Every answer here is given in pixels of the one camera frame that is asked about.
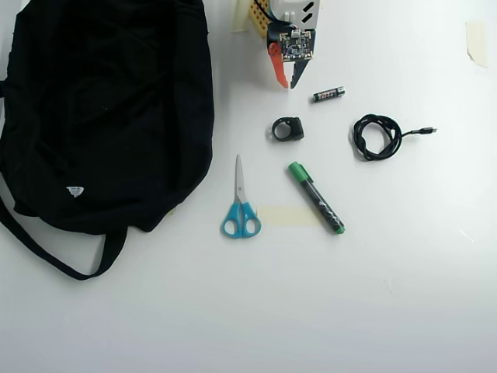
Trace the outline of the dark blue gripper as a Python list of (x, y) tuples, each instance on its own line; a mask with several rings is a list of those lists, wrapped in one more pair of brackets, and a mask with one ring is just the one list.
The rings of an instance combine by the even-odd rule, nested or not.
[[(268, 24), (266, 32), (266, 42), (269, 44), (268, 54), (273, 65), (276, 80), (285, 89), (288, 88), (288, 82), (284, 72), (281, 48), (277, 42), (280, 40), (280, 34), (289, 34), (294, 28), (295, 25), (293, 23), (272, 21)], [(309, 60), (299, 60), (294, 62), (294, 70), (290, 83), (291, 88), (296, 87), (308, 63)]]

